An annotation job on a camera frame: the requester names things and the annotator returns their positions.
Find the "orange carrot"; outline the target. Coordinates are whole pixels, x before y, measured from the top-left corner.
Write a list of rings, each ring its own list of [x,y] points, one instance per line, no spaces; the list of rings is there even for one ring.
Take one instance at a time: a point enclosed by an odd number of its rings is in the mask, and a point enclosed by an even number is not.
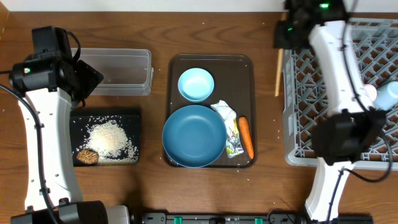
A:
[[[250,159],[253,159],[254,158],[254,148],[252,145],[252,139],[251,139],[251,133],[249,130],[248,120],[246,117],[242,116],[239,118],[238,123],[239,123],[240,132],[242,134],[243,141],[245,143],[248,155],[249,155]]]

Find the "brown food scrap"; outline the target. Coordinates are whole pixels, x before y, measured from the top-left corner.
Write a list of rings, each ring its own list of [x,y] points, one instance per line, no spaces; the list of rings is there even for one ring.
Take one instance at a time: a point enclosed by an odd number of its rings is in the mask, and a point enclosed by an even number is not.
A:
[[[80,151],[76,158],[84,164],[93,165],[98,163],[99,155],[95,151],[85,149]]]

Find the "light blue bowl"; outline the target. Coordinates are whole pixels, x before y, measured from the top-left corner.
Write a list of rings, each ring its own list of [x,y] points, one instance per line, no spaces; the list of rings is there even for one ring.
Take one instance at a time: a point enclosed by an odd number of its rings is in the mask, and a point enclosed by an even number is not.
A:
[[[215,81],[210,72],[202,68],[190,68],[178,79],[178,90],[188,101],[205,101],[213,92]]]

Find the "wooden chopstick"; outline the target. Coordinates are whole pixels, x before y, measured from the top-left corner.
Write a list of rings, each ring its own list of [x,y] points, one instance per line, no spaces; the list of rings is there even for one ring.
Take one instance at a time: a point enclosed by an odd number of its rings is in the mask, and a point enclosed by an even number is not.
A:
[[[282,70],[282,60],[283,60],[283,49],[278,50],[278,58],[277,58],[277,71],[276,71],[276,78],[275,78],[275,92],[274,96],[279,96],[280,90],[280,78],[281,78],[281,70]]]

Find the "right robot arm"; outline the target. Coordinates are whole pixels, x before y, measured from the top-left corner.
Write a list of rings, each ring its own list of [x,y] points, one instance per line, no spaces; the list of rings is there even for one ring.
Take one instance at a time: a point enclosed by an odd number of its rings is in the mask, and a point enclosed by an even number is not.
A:
[[[274,45],[284,76],[285,160],[316,168],[296,223],[332,223],[346,181],[357,169],[392,170],[362,155],[381,133],[386,112],[374,108],[360,77],[345,21],[279,21]]]

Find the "light blue cup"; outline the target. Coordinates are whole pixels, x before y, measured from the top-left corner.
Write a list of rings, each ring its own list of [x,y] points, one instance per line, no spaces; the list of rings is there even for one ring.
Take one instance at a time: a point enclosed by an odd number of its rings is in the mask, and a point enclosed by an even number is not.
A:
[[[374,107],[378,110],[390,110],[397,104],[398,82],[389,82],[377,89]]]

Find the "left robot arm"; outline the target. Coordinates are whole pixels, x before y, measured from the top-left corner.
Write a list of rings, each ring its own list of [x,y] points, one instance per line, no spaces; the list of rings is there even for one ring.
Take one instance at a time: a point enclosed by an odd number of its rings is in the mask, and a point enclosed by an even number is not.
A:
[[[70,113],[85,103],[102,74],[72,52],[73,33],[53,26],[32,30],[34,53],[9,72],[7,92],[22,111],[29,183],[25,212],[12,223],[129,223],[124,205],[83,200],[73,168]]]

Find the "dark blue plate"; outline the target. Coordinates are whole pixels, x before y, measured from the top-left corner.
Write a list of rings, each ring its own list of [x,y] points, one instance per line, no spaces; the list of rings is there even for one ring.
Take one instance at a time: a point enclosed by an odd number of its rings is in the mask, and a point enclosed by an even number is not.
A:
[[[226,127],[220,116],[206,106],[184,106],[172,113],[162,131],[166,155],[178,165],[201,168],[222,155]]]

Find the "foil wrapper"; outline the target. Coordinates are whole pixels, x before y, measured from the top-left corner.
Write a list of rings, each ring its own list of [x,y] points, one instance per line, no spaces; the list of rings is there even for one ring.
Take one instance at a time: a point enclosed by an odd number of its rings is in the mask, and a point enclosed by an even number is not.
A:
[[[225,101],[212,104],[211,108],[221,117],[226,127],[226,153],[228,158],[236,157],[244,152],[240,141],[236,112]]]

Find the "pink cup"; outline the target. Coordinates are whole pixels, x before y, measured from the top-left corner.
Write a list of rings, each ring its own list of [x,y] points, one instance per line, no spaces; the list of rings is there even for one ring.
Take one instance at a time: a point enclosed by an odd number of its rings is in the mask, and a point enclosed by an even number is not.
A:
[[[368,94],[368,97],[371,101],[375,101],[377,98],[377,89],[371,84],[365,84],[364,88]]]

